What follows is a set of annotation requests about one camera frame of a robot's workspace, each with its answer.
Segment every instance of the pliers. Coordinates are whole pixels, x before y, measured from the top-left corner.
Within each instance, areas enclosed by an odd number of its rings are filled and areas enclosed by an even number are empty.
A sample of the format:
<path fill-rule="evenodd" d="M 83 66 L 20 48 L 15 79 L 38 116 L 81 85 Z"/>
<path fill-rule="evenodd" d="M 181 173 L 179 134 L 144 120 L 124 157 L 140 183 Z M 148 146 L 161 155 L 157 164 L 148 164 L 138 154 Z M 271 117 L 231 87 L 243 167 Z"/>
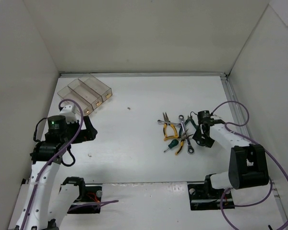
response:
<path fill-rule="evenodd" d="M 187 125 L 189 122 L 191 122 L 191 124 L 193 125 L 193 127 L 198 130 L 200 129 L 200 127 L 198 125 L 196 125 L 195 121 L 193 120 L 192 117 L 188 116 L 188 119 L 184 122 L 185 125 Z M 182 134 L 182 127 L 179 130 L 179 136 L 181 137 Z"/>
<path fill-rule="evenodd" d="M 181 135 L 181 137 L 180 137 L 180 147 L 179 147 L 179 149 L 177 150 L 177 152 L 175 152 L 175 155 L 180 154 L 180 152 L 181 152 L 181 150 L 182 150 L 182 148 L 183 148 L 184 141 L 185 141 L 188 137 L 190 137 L 190 136 L 193 135 L 193 134 L 191 134 L 191 135 L 188 135 L 188 136 L 187 136 L 187 131 L 188 131 L 188 129 Z"/>
<path fill-rule="evenodd" d="M 168 115 L 167 115 L 167 113 L 163 113 L 163 118 L 164 118 L 164 121 L 165 122 L 170 122 L 170 120 L 168 119 Z M 179 138 L 179 135 L 178 135 L 178 133 L 177 133 L 177 130 L 176 130 L 176 128 L 175 128 L 175 126 L 173 125 L 173 124 L 170 124 L 170 126 L 171 126 L 171 128 L 174 130 L 174 135 L 173 136 L 168 136 L 167 135 L 167 126 L 168 126 L 168 124 L 167 123 L 164 123 L 164 125 L 163 125 L 163 134 L 164 134 L 164 141 L 166 141 L 166 140 L 170 140 L 170 139 L 175 139 L 175 138 Z"/>

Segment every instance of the green screwdriver handle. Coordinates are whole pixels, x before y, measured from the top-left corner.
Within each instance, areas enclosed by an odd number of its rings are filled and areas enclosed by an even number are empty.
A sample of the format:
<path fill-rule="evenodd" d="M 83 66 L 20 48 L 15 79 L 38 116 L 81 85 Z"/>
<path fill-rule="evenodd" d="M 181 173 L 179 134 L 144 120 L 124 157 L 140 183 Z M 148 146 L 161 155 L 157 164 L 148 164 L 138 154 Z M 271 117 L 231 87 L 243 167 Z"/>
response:
<path fill-rule="evenodd" d="M 174 139 L 171 141 L 171 143 L 168 145 L 169 149 L 171 150 L 172 148 L 174 148 L 175 146 L 178 145 L 178 140 L 177 139 Z"/>

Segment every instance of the black cable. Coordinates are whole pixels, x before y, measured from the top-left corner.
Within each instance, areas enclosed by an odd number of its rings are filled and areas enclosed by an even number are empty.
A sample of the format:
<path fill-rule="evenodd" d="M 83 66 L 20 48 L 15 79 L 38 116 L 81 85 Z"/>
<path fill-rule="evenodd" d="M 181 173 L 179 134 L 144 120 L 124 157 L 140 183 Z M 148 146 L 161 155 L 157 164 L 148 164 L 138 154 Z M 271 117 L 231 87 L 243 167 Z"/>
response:
<path fill-rule="evenodd" d="M 191 111 L 191 112 L 190 112 L 190 117 L 192 117 L 192 113 L 194 113 L 194 114 L 197 116 L 197 113 Z"/>
<path fill-rule="evenodd" d="M 38 139 L 36 138 L 37 128 L 38 128 L 39 123 L 41 123 L 43 120 L 46 120 L 47 118 L 48 118 L 48 117 L 42 118 L 42 119 L 37 123 L 37 125 L 35 126 L 35 131 L 34 131 L 34 134 L 33 134 L 33 141 L 34 141 L 34 142 L 40 142 L 40 140 L 38 140 Z"/>
<path fill-rule="evenodd" d="M 63 161 L 63 157 L 62 157 L 62 165 L 66 166 L 66 167 L 72 167 L 75 163 L 76 163 L 76 158 L 75 156 L 72 154 L 72 151 L 70 149 L 67 150 L 69 155 L 72 157 L 72 163 L 70 164 L 66 164 L 64 161 Z"/>

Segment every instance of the tool pile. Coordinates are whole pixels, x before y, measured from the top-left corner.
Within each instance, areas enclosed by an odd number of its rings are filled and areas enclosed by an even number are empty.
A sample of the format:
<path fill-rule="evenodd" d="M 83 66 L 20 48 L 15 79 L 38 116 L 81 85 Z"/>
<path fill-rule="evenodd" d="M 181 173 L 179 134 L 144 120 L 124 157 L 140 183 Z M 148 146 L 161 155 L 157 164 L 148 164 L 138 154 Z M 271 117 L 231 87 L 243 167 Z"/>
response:
<path fill-rule="evenodd" d="M 196 125 L 196 123 L 194 122 L 194 120 L 192 119 L 192 116 L 188 116 L 187 120 L 184 120 L 184 116 L 183 115 L 179 115 L 178 119 L 180 120 L 180 123 L 173 123 L 169 120 L 167 113 L 163 113 L 163 118 L 164 121 L 162 120 L 158 120 L 159 124 L 164 124 L 163 125 L 163 135 L 164 135 L 164 141 L 173 139 L 170 144 L 168 145 L 168 148 L 164 151 L 168 151 L 169 149 L 171 150 L 172 148 L 174 148 L 175 146 L 177 146 L 179 144 L 179 140 L 180 140 L 180 147 L 179 149 L 175 152 L 175 155 L 178 155 L 183 148 L 184 142 L 187 141 L 187 146 L 188 146 L 188 153 L 189 154 L 194 154 L 194 148 L 191 145 L 191 142 L 189 140 L 190 136 L 193 136 L 193 134 L 188 135 L 188 130 L 186 128 L 186 125 L 191 122 L 191 124 L 193 125 L 193 127 L 197 130 L 199 127 L 198 125 Z M 168 125 L 171 126 L 171 128 L 174 131 L 174 135 L 172 136 L 168 136 L 167 135 L 167 127 Z"/>

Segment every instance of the small screw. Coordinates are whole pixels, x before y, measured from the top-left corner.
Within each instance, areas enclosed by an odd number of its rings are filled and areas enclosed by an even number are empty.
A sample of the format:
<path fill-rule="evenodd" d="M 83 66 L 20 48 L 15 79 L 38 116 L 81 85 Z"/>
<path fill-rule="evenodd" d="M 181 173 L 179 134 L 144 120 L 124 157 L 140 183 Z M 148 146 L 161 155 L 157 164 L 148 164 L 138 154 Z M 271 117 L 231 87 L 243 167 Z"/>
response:
<path fill-rule="evenodd" d="M 101 190 L 98 190 L 98 191 L 96 192 L 96 196 L 97 196 L 98 198 L 100 198 L 100 197 L 102 196 L 102 191 L 101 191 Z"/>
<path fill-rule="evenodd" d="M 190 195 L 194 195 L 195 194 L 195 189 L 194 188 L 190 188 L 189 193 L 190 193 Z"/>

